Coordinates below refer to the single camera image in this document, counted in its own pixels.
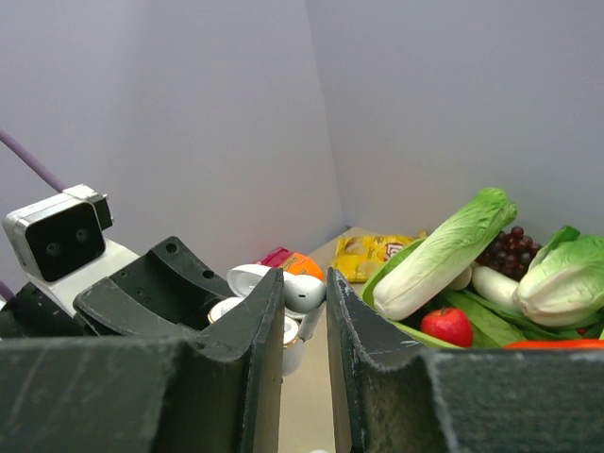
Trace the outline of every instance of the cable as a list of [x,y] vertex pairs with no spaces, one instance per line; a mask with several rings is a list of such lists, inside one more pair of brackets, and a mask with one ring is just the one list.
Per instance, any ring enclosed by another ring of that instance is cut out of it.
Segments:
[[36,174],[43,179],[43,181],[50,187],[55,189],[57,192],[63,192],[67,189],[67,186],[63,184],[60,179],[53,175],[42,163],[37,160],[29,151],[17,142],[15,139],[9,136],[7,132],[0,128],[0,142],[5,144],[10,151],[15,153],[19,159],[21,159],[25,165],[31,168]]
[[0,280],[0,297],[5,299],[7,302],[10,301],[15,296],[15,294],[10,290],[10,288],[4,283],[4,281]]

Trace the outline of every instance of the yellow snack bag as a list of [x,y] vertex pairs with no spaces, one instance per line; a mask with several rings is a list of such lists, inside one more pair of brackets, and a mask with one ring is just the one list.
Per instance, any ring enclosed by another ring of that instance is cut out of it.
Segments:
[[358,236],[340,238],[331,267],[338,269],[350,283],[364,283],[392,255],[405,246],[423,238],[422,230],[411,236]]

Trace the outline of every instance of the apple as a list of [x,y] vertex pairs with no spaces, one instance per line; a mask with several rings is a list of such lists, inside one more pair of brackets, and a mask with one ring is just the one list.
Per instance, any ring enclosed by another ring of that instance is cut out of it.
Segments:
[[427,335],[456,346],[470,347],[474,341],[472,324],[459,309],[431,311],[422,319],[420,328]]

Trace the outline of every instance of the gray wall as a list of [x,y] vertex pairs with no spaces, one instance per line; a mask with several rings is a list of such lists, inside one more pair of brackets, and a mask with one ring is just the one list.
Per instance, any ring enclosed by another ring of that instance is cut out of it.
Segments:
[[308,0],[348,224],[436,227],[505,188],[604,233],[604,2]]
[[[109,236],[177,235],[223,273],[344,228],[304,2],[0,7],[0,125],[110,195]],[[0,147],[0,213],[52,194]],[[0,237],[0,278],[21,271]]]

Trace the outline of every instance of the green bowl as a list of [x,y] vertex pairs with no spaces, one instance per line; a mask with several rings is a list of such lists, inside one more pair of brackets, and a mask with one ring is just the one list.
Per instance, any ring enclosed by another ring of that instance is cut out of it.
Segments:
[[[365,285],[361,289],[361,299],[365,304],[375,310],[374,308],[374,289],[376,285],[386,277],[402,260],[404,260],[417,246],[424,241],[425,238],[418,239],[402,249],[392,258],[387,260],[382,264],[382,266],[375,272],[365,283]],[[443,340],[439,340],[438,338],[432,337],[431,335],[427,335],[424,332],[420,332],[415,328],[406,326],[402,323],[398,323],[396,321],[391,321],[387,319],[389,323],[393,324],[403,332],[411,335],[415,340],[425,344],[430,347],[448,347],[453,349],[463,349],[459,346],[455,346],[454,344],[444,342]]]

